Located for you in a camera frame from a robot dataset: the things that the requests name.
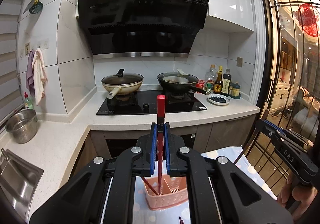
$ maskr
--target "hand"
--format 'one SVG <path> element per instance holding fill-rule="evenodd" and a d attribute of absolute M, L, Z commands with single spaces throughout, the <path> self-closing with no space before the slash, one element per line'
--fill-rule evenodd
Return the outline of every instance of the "hand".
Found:
<path fill-rule="evenodd" d="M 310 187 L 310 186 L 296 186 L 293 188 L 293 190 L 291 190 L 291 183 L 292 183 L 293 177 L 294 177 L 294 174 L 290 173 L 287 179 L 287 183 L 282 187 L 282 190 L 277 198 L 277 202 L 282 207 L 285 207 L 291 194 L 296 201 L 301 201 L 301 204 L 292 213 L 293 220 L 296 221 L 301 217 L 301 215 L 306 211 L 306 209 L 312 203 L 318 191 L 314 187 Z"/>

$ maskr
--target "sink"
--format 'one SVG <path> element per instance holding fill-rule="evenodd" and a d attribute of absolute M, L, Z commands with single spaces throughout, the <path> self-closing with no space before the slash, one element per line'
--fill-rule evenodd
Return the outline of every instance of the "sink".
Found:
<path fill-rule="evenodd" d="M 43 170 L 6 150 L 0 168 L 0 187 L 16 212 L 27 220 L 31 200 Z"/>

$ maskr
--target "pink basket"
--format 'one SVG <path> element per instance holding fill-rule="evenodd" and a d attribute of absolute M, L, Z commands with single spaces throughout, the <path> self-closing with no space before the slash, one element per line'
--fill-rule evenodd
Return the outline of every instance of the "pink basket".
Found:
<path fill-rule="evenodd" d="M 147 179 L 154 189 L 158 190 L 158 177 Z M 169 175 L 162 175 L 160 195 L 155 195 L 145 184 L 146 200 L 149 209 L 156 211 L 179 205 L 188 200 L 187 182 L 185 177 L 170 178 Z"/>

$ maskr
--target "white plate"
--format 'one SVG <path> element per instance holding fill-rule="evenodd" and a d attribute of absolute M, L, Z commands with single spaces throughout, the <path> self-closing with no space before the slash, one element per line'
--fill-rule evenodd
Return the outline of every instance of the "white plate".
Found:
<path fill-rule="evenodd" d="M 212 96 L 222 97 L 222 98 L 224 98 L 226 100 L 226 102 L 225 103 L 220 103 L 220 102 L 213 101 L 213 100 L 210 99 L 210 97 L 212 97 Z M 218 105 L 218 106 L 225 106 L 225 105 L 228 105 L 230 103 L 230 98 L 228 98 L 228 97 L 226 97 L 224 95 L 220 95 L 220 94 L 214 94 L 214 93 L 210 94 L 210 95 L 208 95 L 207 99 L 212 104 L 215 104 L 215 105 Z"/>

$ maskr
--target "kitchen countertop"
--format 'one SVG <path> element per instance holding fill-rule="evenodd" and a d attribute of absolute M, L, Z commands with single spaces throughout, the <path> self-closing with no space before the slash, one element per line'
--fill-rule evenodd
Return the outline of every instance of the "kitchen countertop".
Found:
<path fill-rule="evenodd" d="M 156 114 L 128 116 L 96 116 L 106 91 L 97 91 L 71 123 L 38 121 L 39 130 L 26 144 L 17 144 L 5 131 L 0 135 L 0 145 L 24 160 L 42 168 L 42 175 L 31 202 L 28 220 L 66 181 L 76 161 L 78 153 L 90 130 L 121 131 L 147 130 L 156 122 Z M 184 127 L 219 122 L 256 114 L 260 108 L 244 99 L 231 99 L 227 106 L 216 106 L 206 100 L 206 96 L 195 93 L 195 97 L 208 110 L 165 115 L 170 127 Z"/>

